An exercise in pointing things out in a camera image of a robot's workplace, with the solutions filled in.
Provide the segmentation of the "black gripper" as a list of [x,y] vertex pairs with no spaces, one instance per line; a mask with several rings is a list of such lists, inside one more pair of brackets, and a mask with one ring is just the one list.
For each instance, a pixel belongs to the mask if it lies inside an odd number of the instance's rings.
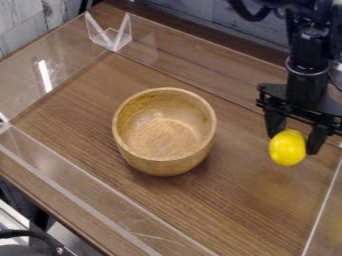
[[286,98],[286,86],[282,84],[260,83],[256,106],[264,111],[267,136],[272,138],[286,128],[286,117],[314,126],[323,117],[331,117],[327,127],[318,124],[308,134],[306,151],[308,155],[319,153],[328,135],[342,137],[342,103],[324,94],[315,106],[300,106]]

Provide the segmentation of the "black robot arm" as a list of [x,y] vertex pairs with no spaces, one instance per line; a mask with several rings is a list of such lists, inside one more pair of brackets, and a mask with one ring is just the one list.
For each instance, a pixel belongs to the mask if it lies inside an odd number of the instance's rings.
[[342,136],[342,102],[328,93],[332,62],[342,54],[342,3],[338,0],[254,0],[250,12],[241,0],[227,0],[248,22],[283,10],[290,54],[284,84],[260,83],[256,105],[264,111],[267,135],[275,137],[292,118],[311,126],[306,153],[315,155],[327,137]]

